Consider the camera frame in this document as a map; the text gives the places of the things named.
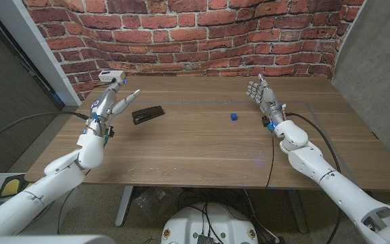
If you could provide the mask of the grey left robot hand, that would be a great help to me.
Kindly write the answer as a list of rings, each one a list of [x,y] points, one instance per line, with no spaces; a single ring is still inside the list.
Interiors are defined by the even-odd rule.
[[[116,94],[121,86],[126,83],[126,79],[117,81],[116,78],[113,78],[111,80],[110,85],[91,105],[91,117],[86,120],[84,134],[104,137],[105,130],[110,127],[113,118],[125,111],[129,104],[140,95],[141,90],[137,89],[125,99],[116,103]]]

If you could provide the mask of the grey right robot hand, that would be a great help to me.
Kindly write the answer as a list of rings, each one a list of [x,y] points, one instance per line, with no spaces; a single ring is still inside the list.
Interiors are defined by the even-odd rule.
[[[258,74],[258,79],[258,83],[253,81],[248,83],[246,95],[255,101],[261,112],[274,125],[278,125],[284,121],[282,106],[261,73]]]

